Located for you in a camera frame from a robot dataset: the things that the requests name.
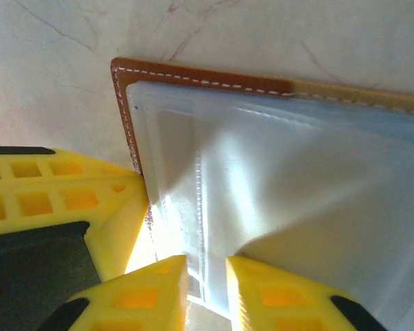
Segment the brown leather card holder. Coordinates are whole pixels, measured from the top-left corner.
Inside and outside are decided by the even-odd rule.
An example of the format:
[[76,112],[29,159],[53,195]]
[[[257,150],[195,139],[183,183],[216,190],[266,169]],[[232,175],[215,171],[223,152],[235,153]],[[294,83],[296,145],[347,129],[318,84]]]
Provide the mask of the brown leather card holder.
[[117,57],[158,257],[230,319],[226,259],[340,289],[414,331],[414,94]]

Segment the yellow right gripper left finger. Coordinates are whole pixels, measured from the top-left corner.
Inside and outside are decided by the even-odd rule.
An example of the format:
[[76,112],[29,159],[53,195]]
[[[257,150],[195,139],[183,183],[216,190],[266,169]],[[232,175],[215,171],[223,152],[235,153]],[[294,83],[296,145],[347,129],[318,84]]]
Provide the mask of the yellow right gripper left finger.
[[187,256],[175,255],[83,290],[37,331],[185,331]]

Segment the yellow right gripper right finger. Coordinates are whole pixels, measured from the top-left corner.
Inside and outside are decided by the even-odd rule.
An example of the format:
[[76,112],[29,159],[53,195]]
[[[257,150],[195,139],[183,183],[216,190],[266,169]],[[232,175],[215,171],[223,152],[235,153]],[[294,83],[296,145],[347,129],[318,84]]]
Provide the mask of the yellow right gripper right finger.
[[348,293],[246,257],[226,259],[233,331],[388,331]]

